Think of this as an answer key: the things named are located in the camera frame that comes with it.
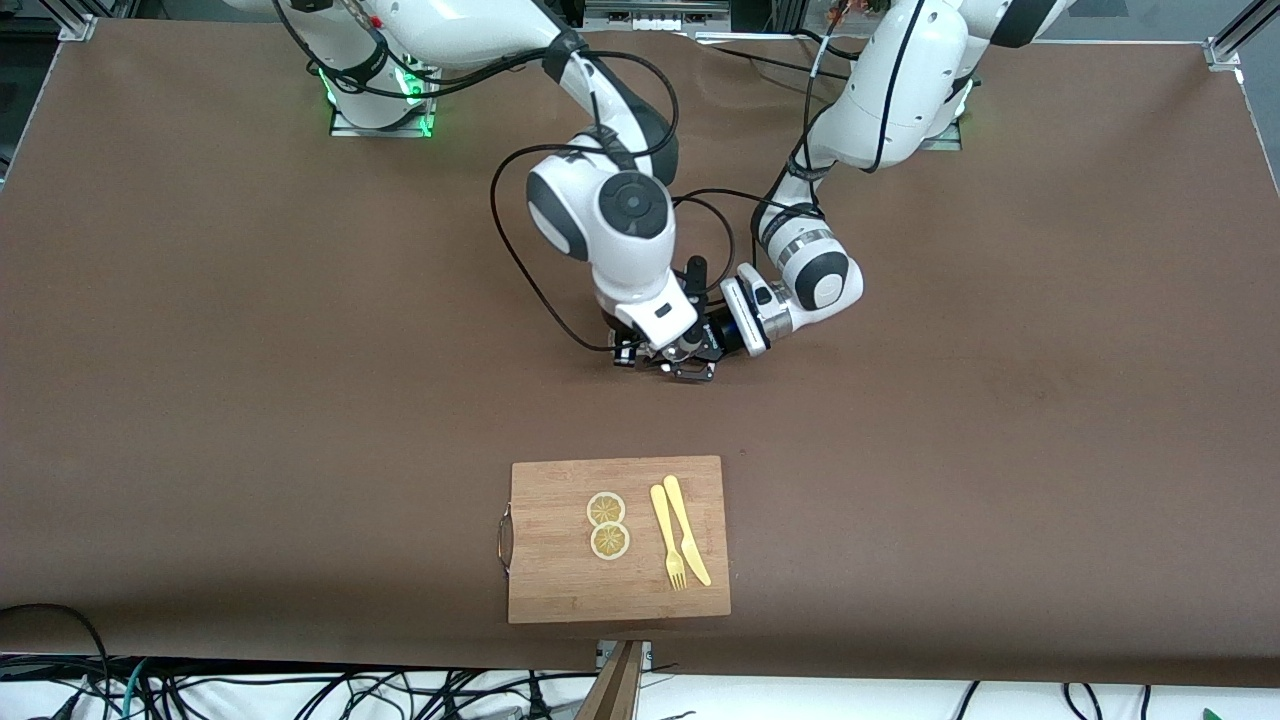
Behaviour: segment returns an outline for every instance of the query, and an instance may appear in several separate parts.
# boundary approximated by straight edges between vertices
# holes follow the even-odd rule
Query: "lemon slice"
[[[604,521],[591,530],[591,552],[600,560],[617,560],[631,547],[631,533],[621,523]]]
[[[627,503],[612,492],[598,492],[586,503],[586,519],[593,525],[600,523],[621,523],[627,516]]]

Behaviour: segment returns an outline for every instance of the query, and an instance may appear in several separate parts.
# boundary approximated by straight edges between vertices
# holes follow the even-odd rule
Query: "yellow knife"
[[[680,538],[680,552],[698,579],[704,585],[709,585],[712,577],[707,573],[707,565],[703,565],[703,556],[698,552],[698,543],[694,542],[694,532],[689,529],[689,514],[685,512],[685,496],[680,492],[680,480],[676,479],[676,475],[667,475],[662,479],[662,487],[667,491],[667,500],[676,510],[676,519],[680,520],[680,534],[684,536]]]

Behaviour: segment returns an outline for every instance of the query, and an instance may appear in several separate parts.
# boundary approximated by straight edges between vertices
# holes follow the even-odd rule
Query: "table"
[[[675,190],[769,186],[797,94],[686,38],[591,40],[668,68]],[[493,168],[586,122],[536,68],[393,141],[329,138],[301,67],[273,26],[61,47],[0,195],[4,603],[134,655],[581,667],[645,637],[689,673],[1280,679],[1280,204],[1198,47],[992,51],[961,152],[823,186],[864,299],[705,387],[581,351],[506,258]],[[513,242],[599,328],[526,167]],[[680,252],[717,268],[708,215]],[[511,462],[698,454],[731,616],[506,624]]]

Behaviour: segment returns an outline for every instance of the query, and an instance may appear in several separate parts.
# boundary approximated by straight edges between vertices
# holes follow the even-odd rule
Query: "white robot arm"
[[[648,346],[671,345],[698,320],[671,269],[676,231],[666,184],[678,149],[669,124],[550,10],[535,0],[367,0],[371,22],[361,24],[358,0],[227,1],[280,15],[323,63],[337,109],[360,127],[394,127],[411,108],[398,96],[392,53],[444,69],[540,56],[545,73],[594,122],[568,142],[581,150],[561,151],[530,172],[534,224],[558,251],[591,265],[602,309]]]
[[[1027,45],[1074,0],[897,0],[876,28],[835,104],[812,120],[751,218],[778,269],[751,265],[721,283],[741,343],[760,355],[863,295],[863,274],[836,240],[817,191],[836,163],[876,172],[901,163],[964,111],[989,45]]]

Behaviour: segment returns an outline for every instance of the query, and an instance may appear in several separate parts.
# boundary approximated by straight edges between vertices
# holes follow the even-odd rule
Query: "cutting board handle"
[[[516,547],[516,527],[511,523],[511,503],[507,503],[507,510],[498,518],[498,562],[502,562],[502,577],[511,579],[511,551]]]

